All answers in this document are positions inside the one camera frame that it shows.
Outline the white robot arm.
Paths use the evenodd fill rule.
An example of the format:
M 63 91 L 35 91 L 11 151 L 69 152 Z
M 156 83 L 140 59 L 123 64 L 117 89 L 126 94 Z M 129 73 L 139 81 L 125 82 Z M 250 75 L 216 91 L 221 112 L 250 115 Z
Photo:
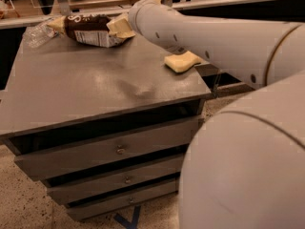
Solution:
M 155 0 L 129 11 L 134 31 L 190 51 L 252 87 L 191 142 L 180 229 L 305 229 L 305 26 L 186 16 Z

